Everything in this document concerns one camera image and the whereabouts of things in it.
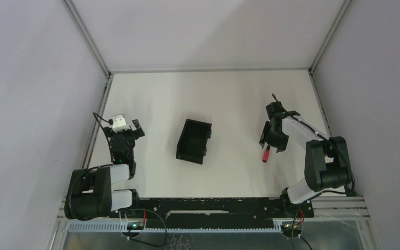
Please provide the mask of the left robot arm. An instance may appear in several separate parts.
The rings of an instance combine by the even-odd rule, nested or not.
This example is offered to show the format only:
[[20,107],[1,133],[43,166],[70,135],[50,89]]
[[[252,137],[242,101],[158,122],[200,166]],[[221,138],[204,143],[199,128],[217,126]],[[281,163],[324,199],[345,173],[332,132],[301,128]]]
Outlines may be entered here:
[[129,217],[141,213],[142,203],[133,198],[132,190],[115,191],[112,185],[134,178],[135,142],[144,137],[143,128],[137,119],[128,125],[123,116],[116,116],[111,126],[103,128],[103,133],[111,162],[72,172],[64,207],[67,219],[88,221],[107,217],[118,209]]

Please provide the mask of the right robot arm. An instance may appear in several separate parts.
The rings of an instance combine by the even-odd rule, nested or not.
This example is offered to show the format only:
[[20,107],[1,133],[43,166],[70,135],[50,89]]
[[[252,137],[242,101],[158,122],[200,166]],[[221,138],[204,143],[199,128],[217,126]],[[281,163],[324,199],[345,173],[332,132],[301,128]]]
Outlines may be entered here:
[[305,151],[304,177],[285,188],[280,196],[281,212],[295,216],[301,204],[323,193],[344,195],[354,191],[355,178],[349,162],[346,140],[341,136],[330,137],[308,124],[300,113],[287,111],[280,101],[266,106],[268,121],[265,122],[259,143],[265,150],[262,161],[269,160],[271,148],[278,153],[286,150],[289,140],[297,142]]

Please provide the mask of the red handled screwdriver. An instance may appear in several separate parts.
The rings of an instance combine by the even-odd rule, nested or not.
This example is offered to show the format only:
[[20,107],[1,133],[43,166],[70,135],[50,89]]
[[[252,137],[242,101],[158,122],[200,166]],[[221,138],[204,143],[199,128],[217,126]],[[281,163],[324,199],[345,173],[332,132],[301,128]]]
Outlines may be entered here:
[[262,155],[262,162],[266,163],[269,160],[269,156],[270,156],[270,145],[267,145]]

